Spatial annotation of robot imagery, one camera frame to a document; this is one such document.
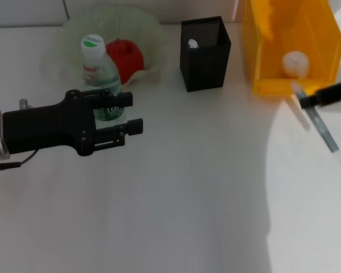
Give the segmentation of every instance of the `apple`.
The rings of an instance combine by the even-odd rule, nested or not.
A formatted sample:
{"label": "apple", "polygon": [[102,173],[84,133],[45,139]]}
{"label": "apple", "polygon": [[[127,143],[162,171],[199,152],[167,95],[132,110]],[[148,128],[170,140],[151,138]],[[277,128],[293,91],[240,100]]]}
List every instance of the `apple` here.
{"label": "apple", "polygon": [[132,41],[117,39],[106,46],[106,52],[116,64],[122,84],[136,71],[144,70],[143,54]]}

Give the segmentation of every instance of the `plastic bottle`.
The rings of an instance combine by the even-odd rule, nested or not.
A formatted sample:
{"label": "plastic bottle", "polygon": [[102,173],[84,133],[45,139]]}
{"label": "plastic bottle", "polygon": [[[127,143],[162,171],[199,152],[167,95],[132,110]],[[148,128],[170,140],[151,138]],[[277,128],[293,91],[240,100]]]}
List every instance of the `plastic bottle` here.
{"label": "plastic bottle", "polygon": [[[118,69],[112,59],[106,53],[105,42],[97,34],[85,36],[81,41],[84,54],[84,89],[109,88],[112,94],[121,92],[121,82]],[[94,111],[96,119],[100,121],[113,121],[120,117],[124,108],[113,107],[97,109]]]}

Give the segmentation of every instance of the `yellow plastic box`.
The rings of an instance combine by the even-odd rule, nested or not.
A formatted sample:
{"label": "yellow plastic box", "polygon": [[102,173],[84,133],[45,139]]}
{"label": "yellow plastic box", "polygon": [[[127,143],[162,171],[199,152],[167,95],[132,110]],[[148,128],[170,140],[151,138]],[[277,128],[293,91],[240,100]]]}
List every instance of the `yellow plastic box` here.
{"label": "yellow plastic box", "polygon": [[307,94],[336,81],[341,32],[328,0],[246,0],[244,50],[253,92],[290,95],[293,80],[283,73],[282,58],[307,54],[310,72],[298,80]]}

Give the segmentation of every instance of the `black mesh cup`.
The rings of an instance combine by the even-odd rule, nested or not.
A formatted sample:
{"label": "black mesh cup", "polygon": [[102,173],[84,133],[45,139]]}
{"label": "black mesh cup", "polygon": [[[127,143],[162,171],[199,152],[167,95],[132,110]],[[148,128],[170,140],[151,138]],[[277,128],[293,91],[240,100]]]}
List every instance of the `black mesh cup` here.
{"label": "black mesh cup", "polygon": [[[198,48],[190,48],[190,39]],[[221,16],[182,22],[181,71],[188,92],[223,86],[230,48]]]}

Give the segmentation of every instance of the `table surface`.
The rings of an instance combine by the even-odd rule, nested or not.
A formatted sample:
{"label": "table surface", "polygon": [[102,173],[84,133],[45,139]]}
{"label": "table surface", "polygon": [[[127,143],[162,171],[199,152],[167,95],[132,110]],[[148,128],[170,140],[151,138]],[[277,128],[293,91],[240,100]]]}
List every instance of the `table surface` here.
{"label": "table surface", "polygon": [[[0,29],[3,112],[73,87],[49,65],[57,30]],[[180,26],[164,30],[161,72],[126,88],[144,134],[87,158],[41,150],[0,173],[0,273],[341,273],[341,151],[294,99],[251,94],[239,24],[227,25],[224,87],[194,93]],[[320,114],[341,149],[341,103]]]}

